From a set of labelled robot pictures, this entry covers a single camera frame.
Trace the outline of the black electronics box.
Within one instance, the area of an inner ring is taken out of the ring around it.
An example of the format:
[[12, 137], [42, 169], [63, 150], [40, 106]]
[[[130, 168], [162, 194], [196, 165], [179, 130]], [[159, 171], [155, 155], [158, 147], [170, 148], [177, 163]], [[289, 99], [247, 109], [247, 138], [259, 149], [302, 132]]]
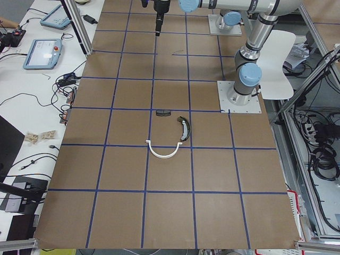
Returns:
[[1, 33], [1, 51], [5, 47], [18, 47], [26, 30], [24, 29], [14, 29], [12, 32]]

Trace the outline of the dark curved grey part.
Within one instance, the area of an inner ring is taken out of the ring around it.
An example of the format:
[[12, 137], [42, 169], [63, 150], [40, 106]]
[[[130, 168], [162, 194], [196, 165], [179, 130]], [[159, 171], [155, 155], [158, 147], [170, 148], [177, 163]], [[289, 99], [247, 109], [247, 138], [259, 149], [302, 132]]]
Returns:
[[190, 137], [191, 125], [190, 125], [189, 121], [185, 117], [182, 117], [182, 116], [179, 116], [177, 118], [177, 121], [180, 122], [183, 125], [183, 134], [180, 138], [180, 141], [184, 142]]

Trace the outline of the blue teach pendant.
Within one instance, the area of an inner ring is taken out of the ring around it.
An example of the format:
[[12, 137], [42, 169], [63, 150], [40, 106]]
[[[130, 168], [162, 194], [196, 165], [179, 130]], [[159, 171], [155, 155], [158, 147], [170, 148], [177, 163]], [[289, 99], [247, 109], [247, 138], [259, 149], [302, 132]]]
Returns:
[[42, 26], [63, 30], [70, 24], [70, 20], [66, 15], [64, 7], [60, 4], [41, 19], [40, 24]]
[[51, 70], [62, 51], [61, 39], [35, 39], [23, 63], [25, 70]]

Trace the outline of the small black curved part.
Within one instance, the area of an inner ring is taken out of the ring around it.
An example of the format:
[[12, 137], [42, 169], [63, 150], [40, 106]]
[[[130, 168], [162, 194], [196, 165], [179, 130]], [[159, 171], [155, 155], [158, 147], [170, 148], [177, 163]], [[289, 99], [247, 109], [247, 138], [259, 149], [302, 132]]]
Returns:
[[159, 117], [168, 117], [171, 116], [171, 110], [169, 109], [158, 109], [156, 110], [156, 115]]

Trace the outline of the near blue teach pendant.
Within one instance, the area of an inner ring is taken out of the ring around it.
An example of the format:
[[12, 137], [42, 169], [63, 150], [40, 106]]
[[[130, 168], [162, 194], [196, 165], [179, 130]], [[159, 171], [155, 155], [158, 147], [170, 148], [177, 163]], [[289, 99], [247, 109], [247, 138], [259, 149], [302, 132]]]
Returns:
[[51, 70], [62, 51], [61, 39], [35, 39], [23, 63], [25, 70]]

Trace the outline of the white curved plastic part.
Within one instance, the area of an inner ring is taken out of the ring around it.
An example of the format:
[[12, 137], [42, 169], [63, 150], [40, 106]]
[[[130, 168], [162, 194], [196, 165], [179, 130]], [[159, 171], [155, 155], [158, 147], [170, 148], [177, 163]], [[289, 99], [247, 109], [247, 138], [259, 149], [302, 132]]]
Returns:
[[173, 148], [172, 147], [156, 148], [151, 143], [151, 140], [146, 140], [145, 142], [148, 145], [150, 153], [158, 159], [169, 159], [174, 157], [178, 153], [180, 147], [183, 144], [182, 142], [178, 142]]

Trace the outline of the aluminium frame post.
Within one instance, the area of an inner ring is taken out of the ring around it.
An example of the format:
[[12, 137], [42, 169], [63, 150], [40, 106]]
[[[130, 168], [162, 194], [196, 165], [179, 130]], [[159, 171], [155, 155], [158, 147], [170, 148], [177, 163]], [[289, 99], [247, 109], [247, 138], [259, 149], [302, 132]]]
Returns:
[[75, 32], [75, 35], [77, 37], [77, 40], [83, 53], [86, 56], [91, 55], [93, 52], [93, 47], [88, 36], [88, 33], [85, 29], [85, 26], [83, 24], [83, 21], [81, 20], [81, 15], [78, 11], [75, 1], [61, 0], [61, 4], [72, 25], [72, 28]]

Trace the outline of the white plastic chair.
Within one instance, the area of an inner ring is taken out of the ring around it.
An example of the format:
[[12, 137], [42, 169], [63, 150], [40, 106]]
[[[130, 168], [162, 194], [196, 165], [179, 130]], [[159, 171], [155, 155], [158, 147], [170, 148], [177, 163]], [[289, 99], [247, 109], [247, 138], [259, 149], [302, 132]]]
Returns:
[[260, 81], [263, 99], [284, 100], [294, 95], [293, 88], [283, 72], [283, 64], [295, 42], [295, 34], [272, 30], [268, 36], [257, 65], [262, 70]]

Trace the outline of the far blue teach pendant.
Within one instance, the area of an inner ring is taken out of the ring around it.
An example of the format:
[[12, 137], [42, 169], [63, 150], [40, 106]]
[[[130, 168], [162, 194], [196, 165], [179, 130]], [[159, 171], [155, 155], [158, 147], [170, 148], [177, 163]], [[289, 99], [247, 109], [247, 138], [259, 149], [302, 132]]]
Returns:
[[66, 15], [64, 7], [60, 4], [41, 19], [40, 24], [42, 26], [63, 30], [70, 24], [70, 20]]

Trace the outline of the black power adapter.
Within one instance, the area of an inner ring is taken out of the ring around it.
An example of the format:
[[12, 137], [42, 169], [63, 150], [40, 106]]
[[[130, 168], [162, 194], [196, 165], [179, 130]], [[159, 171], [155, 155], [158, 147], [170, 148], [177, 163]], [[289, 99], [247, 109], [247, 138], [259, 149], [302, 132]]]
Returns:
[[95, 18], [93, 18], [93, 17], [91, 17], [87, 14], [83, 16], [83, 19], [90, 24], [97, 24], [98, 23], [98, 21]]

